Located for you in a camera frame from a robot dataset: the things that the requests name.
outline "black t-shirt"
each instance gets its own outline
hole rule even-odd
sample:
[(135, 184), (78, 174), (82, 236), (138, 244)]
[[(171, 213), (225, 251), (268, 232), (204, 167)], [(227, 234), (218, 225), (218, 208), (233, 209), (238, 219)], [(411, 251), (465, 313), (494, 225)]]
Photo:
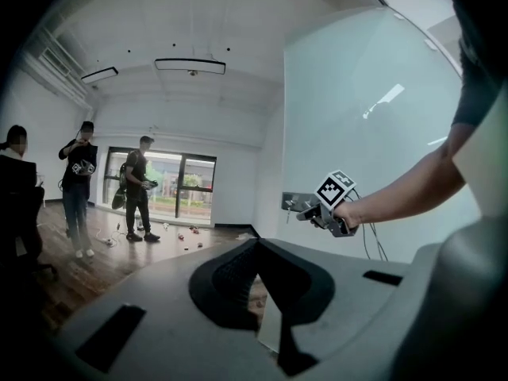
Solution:
[(491, 109), (506, 77), (506, 46), (491, 16), (505, 12), (503, 2), (453, 0), (462, 28), (460, 61), (463, 68), (462, 93), (453, 124), (478, 126)]
[(73, 167), (76, 164), (80, 165), (82, 161), (89, 162), (94, 167), (97, 167), (97, 147), (92, 144), (88, 144), (85, 146), (81, 146), (75, 148), (68, 157), (64, 155), (64, 148), (70, 147), (76, 142), (76, 140), (69, 141), (65, 147), (63, 147), (58, 153), (58, 157), (61, 160), (65, 160), (67, 158), (67, 168), (65, 169), (65, 173), (63, 174), (62, 181), (62, 189), (68, 191), (69, 187), (73, 183), (82, 183), (89, 185), (90, 178), (89, 176), (78, 175), (73, 171)]
[[(134, 150), (127, 156), (125, 162), (126, 167), (133, 168), (133, 176), (139, 179), (141, 182), (145, 180), (144, 174), (146, 174), (146, 158), (141, 154), (140, 150)], [(131, 182), (127, 179), (127, 195), (137, 196), (140, 193), (141, 186)]]

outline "hair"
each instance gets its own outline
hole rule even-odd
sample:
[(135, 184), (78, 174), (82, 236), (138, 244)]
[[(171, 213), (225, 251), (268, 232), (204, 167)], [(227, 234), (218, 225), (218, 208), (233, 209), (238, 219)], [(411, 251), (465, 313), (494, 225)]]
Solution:
[(81, 124), (81, 129), (79, 129), (79, 131), (85, 131), (85, 132), (94, 132), (94, 123), (92, 123), (91, 121), (84, 121), (82, 124)]
[(154, 142), (155, 142), (155, 140), (151, 137), (148, 137), (148, 136), (142, 136), (142, 138), (140, 138), (140, 144), (141, 143), (153, 144)]
[(20, 125), (13, 125), (7, 133), (7, 141), (0, 144), (0, 150), (7, 149), (11, 144), (19, 144), (21, 137), (26, 138), (26, 130)]

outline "blue jeans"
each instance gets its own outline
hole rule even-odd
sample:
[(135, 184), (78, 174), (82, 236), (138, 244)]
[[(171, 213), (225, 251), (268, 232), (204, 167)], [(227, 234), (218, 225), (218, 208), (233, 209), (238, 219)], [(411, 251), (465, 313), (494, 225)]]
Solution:
[(87, 184), (73, 183), (63, 191), (63, 208), (74, 250), (91, 248), (87, 230)]

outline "person wearing black cap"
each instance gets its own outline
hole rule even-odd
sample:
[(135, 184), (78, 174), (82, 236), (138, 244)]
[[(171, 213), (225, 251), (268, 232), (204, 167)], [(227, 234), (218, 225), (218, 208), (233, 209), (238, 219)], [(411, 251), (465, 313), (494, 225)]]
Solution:
[(71, 234), (72, 246), (77, 258), (94, 255), (87, 229), (87, 203), (90, 195), (90, 176), (97, 167), (97, 147), (90, 143), (94, 135), (94, 123), (83, 122), (80, 138), (71, 140), (58, 153), (61, 160), (67, 158), (67, 168), (62, 179), (63, 208)]
[(127, 240), (142, 241), (143, 238), (134, 233), (134, 214), (136, 208), (140, 210), (144, 226), (144, 240), (148, 243), (159, 241), (160, 237), (150, 231), (150, 214), (148, 212), (148, 195), (151, 183), (144, 176), (146, 174), (147, 160), (144, 154), (150, 149), (154, 140), (147, 136), (140, 139), (139, 149), (132, 151), (125, 162), (125, 177), (127, 178), (127, 202), (125, 217), (127, 220)]

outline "person in black shirt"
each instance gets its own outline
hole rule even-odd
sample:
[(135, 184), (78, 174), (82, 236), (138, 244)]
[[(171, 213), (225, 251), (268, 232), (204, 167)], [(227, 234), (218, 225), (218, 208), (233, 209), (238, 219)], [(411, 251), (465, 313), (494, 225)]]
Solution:
[(358, 201), (342, 202), (334, 215), (343, 218), (350, 228), (422, 214), (464, 187), (464, 178), (452, 158), (494, 104), (501, 86), (496, 75), (502, 74), (495, 68), (506, 66), (506, 47), (502, 46), (504, 40), (498, 37), (498, 30), (479, 28), (482, 19), (491, 22), (490, 12), (482, 12), (481, 1), (453, 0), (462, 28), (463, 86), (447, 140), (391, 185)]
[(90, 143), (93, 134), (94, 124), (83, 122), (79, 140), (71, 140), (58, 153), (61, 160), (67, 158), (62, 179), (63, 208), (77, 258), (83, 258), (83, 249), (89, 257), (94, 255), (87, 230), (90, 176), (97, 167), (97, 147)]
[(139, 149), (132, 151), (125, 163), (125, 177), (127, 178), (127, 202), (125, 217), (127, 220), (127, 240), (142, 241), (143, 239), (134, 233), (134, 214), (136, 208), (140, 210), (141, 220), (144, 226), (144, 240), (148, 243), (157, 242), (160, 237), (150, 232), (150, 214), (148, 212), (148, 195), (150, 182), (144, 176), (146, 174), (147, 160), (144, 154), (150, 149), (153, 139), (143, 136), (140, 139)]

